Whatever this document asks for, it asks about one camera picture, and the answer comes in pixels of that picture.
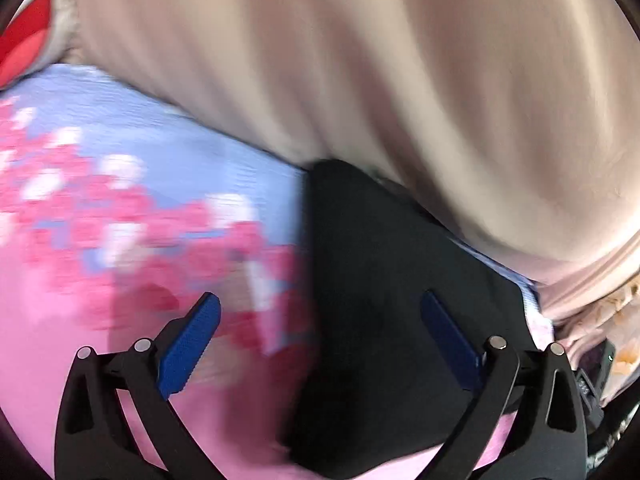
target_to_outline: pink floral pattern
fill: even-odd
[[[189,242],[186,261],[195,276],[218,280],[227,272],[227,244],[224,238],[199,238]]]
[[[95,249],[100,246],[104,222],[95,216],[80,216],[71,222],[71,243],[79,249]]]
[[[207,206],[202,202],[191,202],[178,211],[184,230],[190,233],[204,233],[211,230],[212,219]]]
[[[203,196],[159,208],[136,180],[144,173],[142,160],[118,154],[101,164],[84,156],[78,128],[74,135],[58,129],[30,136],[32,115],[0,102],[0,152],[6,150],[0,212],[17,213],[24,262],[40,270],[48,293],[75,298],[77,307],[65,312],[76,323],[113,331],[139,324],[141,316],[170,319],[236,269],[243,276],[233,282],[243,288],[242,305],[224,310],[216,336],[227,338],[240,361],[278,352],[276,380],[289,368],[303,370],[303,346],[280,352],[283,333],[300,335],[310,327],[308,307],[292,288],[296,248],[269,246],[259,221],[236,221],[255,218],[246,197]],[[98,261],[97,268],[87,267],[90,261]],[[278,282],[278,291],[266,282]]]
[[[260,222],[235,222],[231,224],[228,232],[228,246],[245,258],[257,258],[264,246]]]

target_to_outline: beige fabric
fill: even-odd
[[[76,0],[65,0],[65,6],[74,19],[74,28],[69,38],[65,55],[60,60],[62,63],[68,64],[84,64],[84,55],[82,54],[82,45],[78,34],[78,6]]]
[[[640,274],[574,316],[559,336],[574,368],[587,351],[605,339],[615,346],[616,355],[600,401],[605,406],[640,365]]]
[[[614,0],[78,0],[89,60],[305,164],[407,186],[563,318],[638,270],[639,42]]]

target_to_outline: pink fabric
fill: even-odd
[[[222,323],[172,405],[230,480],[314,478],[276,443],[312,359],[296,247],[269,245],[248,200],[157,208],[144,185],[96,174],[74,143],[60,145],[72,129],[28,136],[32,115],[0,102],[0,406],[27,450],[53,473],[56,417],[78,348],[121,351],[154,337],[212,290]],[[101,267],[87,264],[95,251]],[[142,453],[160,465],[121,399]],[[496,458],[512,422],[503,417],[479,465]],[[361,478],[414,478],[435,453]]]

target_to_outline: blue clamp lever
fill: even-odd
[[[206,293],[185,318],[171,321],[158,337],[158,390],[162,398],[180,392],[186,385],[202,353],[211,341],[222,317],[217,296]]]
[[[478,393],[484,387],[484,363],[432,290],[422,296],[420,316],[429,334],[438,345],[463,390]]]

